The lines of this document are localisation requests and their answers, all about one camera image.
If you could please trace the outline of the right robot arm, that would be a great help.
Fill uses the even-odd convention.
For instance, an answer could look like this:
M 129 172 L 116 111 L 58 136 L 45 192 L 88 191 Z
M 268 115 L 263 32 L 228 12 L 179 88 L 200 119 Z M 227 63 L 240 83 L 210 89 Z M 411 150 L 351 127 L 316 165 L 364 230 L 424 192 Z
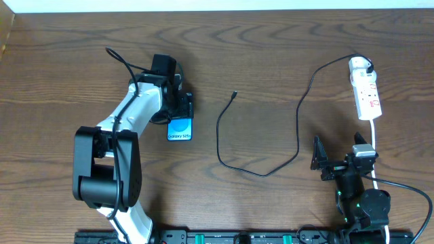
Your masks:
M 321 171 L 323 181 L 336 183 L 336 207 L 346 220 L 338 228 L 331 243 L 350 243 L 353 232 L 377 231 L 389 224 L 391 197 L 385 190 L 366 189 L 362 178 L 374 169 L 378 153 L 360 133 L 354 135 L 352 151 L 343 160 L 328 159 L 319 137 L 313 139 L 312 170 Z

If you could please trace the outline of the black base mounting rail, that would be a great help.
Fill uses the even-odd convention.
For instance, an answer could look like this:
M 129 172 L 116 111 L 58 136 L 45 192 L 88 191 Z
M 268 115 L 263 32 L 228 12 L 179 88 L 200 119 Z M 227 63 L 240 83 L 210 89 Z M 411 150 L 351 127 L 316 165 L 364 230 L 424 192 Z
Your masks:
M 390 243 L 411 243 L 413 234 L 404 231 L 390 231 Z M 134 243 L 121 241 L 117 232 L 76 232 L 74 244 Z M 343 237 L 328 231 L 299 230 L 291 232 L 193 232 L 185 230 L 161 230 L 151 235 L 149 243 L 154 244 L 289 244 L 289 243 L 384 243 L 380 231 L 352 232 L 346 241 Z

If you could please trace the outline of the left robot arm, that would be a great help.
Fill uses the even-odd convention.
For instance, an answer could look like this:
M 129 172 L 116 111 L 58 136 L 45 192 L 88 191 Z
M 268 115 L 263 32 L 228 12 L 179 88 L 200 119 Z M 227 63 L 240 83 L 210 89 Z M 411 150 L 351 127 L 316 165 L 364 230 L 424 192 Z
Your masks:
M 75 243 L 160 243 L 139 196 L 142 163 L 139 139 L 147 125 L 167 127 L 167 140 L 193 137 L 193 95 L 182 90 L 182 67 L 156 54 L 149 69 L 132 73 L 127 93 L 103 121 L 81 126 L 73 150 L 73 196 L 97 210 L 110 232 L 75 233 Z

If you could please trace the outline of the white charger plug adapter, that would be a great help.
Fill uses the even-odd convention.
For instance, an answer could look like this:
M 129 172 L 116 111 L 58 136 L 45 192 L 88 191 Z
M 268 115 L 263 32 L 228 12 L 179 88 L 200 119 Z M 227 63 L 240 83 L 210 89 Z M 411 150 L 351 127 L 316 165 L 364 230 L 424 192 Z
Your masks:
M 350 82 L 353 87 L 376 82 L 376 71 L 369 59 L 357 56 L 349 60 Z

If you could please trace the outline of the white power strip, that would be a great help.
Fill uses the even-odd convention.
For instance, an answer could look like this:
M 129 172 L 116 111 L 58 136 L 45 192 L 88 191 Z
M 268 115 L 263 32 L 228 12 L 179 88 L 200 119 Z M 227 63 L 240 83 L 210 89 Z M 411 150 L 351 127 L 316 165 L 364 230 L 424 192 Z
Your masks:
M 374 120 L 382 115 L 376 77 L 351 76 L 357 116 L 362 121 Z

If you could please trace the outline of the blue Galaxy smartphone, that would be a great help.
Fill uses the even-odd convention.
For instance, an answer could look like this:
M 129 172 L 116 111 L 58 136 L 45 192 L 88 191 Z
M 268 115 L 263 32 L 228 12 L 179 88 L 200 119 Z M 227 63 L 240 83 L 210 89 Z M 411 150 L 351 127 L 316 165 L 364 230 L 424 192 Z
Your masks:
M 189 141 L 193 135 L 192 119 L 175 119 L 167 125 L 167 139 L 169 141 Z

